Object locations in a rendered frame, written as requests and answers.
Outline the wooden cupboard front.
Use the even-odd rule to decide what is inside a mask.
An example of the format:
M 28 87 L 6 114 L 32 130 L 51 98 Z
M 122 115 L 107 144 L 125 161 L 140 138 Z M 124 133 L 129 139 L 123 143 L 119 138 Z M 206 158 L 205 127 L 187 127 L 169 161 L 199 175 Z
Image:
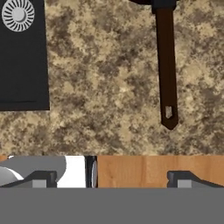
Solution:
M 166 187 L 168 171 L 224 186 L 224 156 L 99 156 L 99 187 Z

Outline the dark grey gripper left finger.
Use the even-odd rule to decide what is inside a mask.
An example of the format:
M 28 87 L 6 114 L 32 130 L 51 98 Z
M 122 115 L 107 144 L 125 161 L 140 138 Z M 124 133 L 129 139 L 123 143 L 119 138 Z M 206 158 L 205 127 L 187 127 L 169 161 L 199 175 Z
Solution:
M 2 185 L 2 188 L 56 188 L 56 178 L 56 171 L 34 171 L 23 180 Z

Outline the black sink basin with drain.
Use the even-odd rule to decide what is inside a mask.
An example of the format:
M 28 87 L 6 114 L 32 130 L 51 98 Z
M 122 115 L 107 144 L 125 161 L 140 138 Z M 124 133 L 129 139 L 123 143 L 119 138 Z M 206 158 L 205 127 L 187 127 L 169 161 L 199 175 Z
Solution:
M 49 108 L 45 0 L 0 0 L 0 111 Z

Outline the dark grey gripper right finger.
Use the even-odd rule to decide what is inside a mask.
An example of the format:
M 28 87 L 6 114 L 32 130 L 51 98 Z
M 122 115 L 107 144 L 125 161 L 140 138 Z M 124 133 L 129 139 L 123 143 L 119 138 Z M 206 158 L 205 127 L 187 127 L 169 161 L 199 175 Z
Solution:
M 201 179 L 191 171 L 168 171 L 167 179 L 168 188 L 224 188 L 224 185 L 218 185 Z

